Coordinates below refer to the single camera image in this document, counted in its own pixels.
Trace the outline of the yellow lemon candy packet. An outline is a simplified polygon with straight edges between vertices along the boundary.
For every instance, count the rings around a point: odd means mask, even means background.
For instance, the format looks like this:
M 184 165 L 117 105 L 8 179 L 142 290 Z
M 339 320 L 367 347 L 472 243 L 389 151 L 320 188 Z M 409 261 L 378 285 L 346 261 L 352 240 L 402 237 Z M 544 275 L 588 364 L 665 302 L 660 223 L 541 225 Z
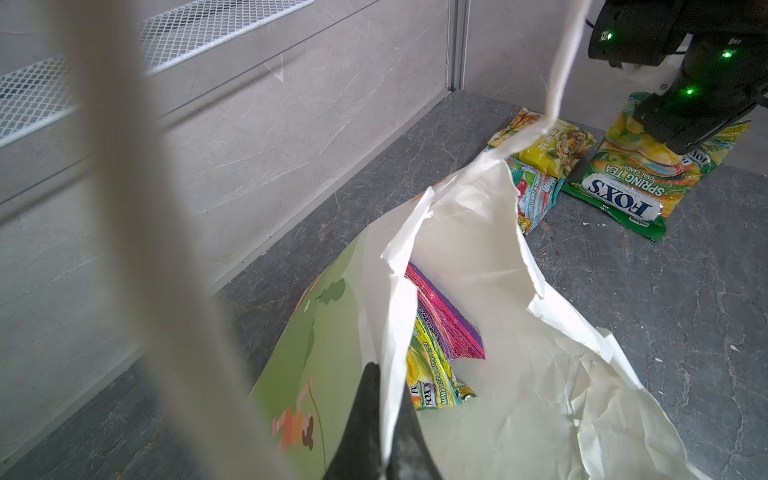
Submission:
M 459 381 L 425 321 L 417 316 L 407 352 L 406 383 L 416 410 L 450 408 L 476 393 Z

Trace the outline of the yellow green snack packet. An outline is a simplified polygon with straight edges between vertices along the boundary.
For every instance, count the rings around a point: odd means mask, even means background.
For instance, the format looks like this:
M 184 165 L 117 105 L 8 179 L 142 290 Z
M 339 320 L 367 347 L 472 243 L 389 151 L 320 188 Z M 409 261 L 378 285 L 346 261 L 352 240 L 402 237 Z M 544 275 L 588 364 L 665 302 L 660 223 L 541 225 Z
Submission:
M 522 108 L 517 116 L 488 141 L 488 148 L 501 145 L 524 128 L 537 123 L 544 116 Z M 558 119 L 554 126 L 536 143 L 512 155 L 542 173 L 558 179 L 566 178 L 577 163 L 596 144 L 595 137 L 588 131 Z

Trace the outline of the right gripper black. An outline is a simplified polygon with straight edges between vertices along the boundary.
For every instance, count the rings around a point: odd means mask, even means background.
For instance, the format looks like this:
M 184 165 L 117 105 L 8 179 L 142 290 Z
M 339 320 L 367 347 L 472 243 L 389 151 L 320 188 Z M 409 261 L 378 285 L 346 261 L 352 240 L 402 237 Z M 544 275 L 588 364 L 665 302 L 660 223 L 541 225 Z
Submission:
M 766 105 L 765 36 L 695 35 L 669 90 L 637 105 L 633 119 L 682 155 Z

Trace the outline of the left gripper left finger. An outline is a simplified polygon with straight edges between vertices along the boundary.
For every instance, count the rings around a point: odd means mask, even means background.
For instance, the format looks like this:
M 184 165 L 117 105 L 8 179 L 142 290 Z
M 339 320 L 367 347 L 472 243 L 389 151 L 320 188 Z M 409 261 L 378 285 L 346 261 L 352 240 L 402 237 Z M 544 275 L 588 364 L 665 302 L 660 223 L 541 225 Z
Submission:
M 339 447 L 324 479 L 380 478 L 379 394 L 379 365 L 368 363 L 364 367 Z

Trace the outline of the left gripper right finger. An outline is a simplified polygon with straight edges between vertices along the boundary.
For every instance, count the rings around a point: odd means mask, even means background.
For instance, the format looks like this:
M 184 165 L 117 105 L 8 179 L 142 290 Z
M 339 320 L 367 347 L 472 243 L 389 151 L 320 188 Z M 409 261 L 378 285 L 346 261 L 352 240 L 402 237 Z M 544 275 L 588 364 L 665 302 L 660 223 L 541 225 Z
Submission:
M 391 480 L 440 480 L 442 478 L 425 443 L 409 389 L 403 390 L 386 478 Z

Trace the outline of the teal mint candy packet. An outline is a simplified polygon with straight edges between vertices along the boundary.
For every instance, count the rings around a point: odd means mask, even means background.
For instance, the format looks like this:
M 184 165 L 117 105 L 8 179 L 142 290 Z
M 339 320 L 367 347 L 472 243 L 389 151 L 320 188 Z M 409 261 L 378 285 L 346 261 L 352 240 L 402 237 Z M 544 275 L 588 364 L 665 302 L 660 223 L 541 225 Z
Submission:
M 508 159 L 507 165 L 519 194 L 518 225 L 527 235 L 555 205 L 565 179 L 542 173 L 515 158 Z

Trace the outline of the green spring tea candy packet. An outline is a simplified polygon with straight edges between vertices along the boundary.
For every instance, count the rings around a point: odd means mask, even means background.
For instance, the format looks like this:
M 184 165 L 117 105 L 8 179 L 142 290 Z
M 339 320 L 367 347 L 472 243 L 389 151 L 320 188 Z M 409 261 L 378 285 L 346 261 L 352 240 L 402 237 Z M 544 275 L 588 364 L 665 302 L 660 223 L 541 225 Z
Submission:
M 680 201 L 722 164 L 751 123 L 735 122 L 678 155 L 633 118 L 635 108 L 649 96 L 648 92 L 630 94 L 584 172 L 566 181 L 562 190 L 629 230 L 660 242 L 667 219 Z

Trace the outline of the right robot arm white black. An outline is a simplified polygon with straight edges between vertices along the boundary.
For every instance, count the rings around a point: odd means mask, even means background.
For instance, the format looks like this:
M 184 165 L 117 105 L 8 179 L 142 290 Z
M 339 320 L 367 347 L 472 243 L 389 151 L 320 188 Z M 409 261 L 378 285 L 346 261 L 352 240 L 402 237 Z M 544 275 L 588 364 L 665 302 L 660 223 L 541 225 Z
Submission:
M 608 1 L 588 55 L 610 65 L 658 67 L 678 55 L 678 73 L 634 119 L 677 154 L 767 104 L 767 4 L 764 1 Z

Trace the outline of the magenta snack packet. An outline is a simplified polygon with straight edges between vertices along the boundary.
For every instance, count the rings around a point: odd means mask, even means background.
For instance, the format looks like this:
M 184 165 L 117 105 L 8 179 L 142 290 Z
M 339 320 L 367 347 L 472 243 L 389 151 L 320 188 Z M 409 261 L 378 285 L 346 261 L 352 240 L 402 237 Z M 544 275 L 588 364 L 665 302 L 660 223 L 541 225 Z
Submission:
M 443 353 L 450 360 L 485 359 L 482 338 L 458 309 L 413 264 L 405 276 L 417 288 L 418 311 L 435 335 Z

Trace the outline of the white floral paper bag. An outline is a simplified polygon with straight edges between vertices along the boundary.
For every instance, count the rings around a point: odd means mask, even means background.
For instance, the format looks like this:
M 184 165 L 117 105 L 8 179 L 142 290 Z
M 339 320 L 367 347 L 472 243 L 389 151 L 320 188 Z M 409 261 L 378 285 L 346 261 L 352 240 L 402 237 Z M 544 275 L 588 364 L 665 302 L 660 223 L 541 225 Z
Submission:
M 698 479 L 614 336 L 543 277 L 507 160 L 554 125 L 589 5 L 573 2 L 544 118 L 367 226 L 308 288 L 248 386 L 168 186 L 126 1 L 54 1 L 129 320 L 195 457 L 215 479 L 324 479 L 368 363 L 380 368 L 386 478 L 418 311 L 413 263 L 479 332 L 450 360 L 475 393 L 416 410 L 446 479 Z

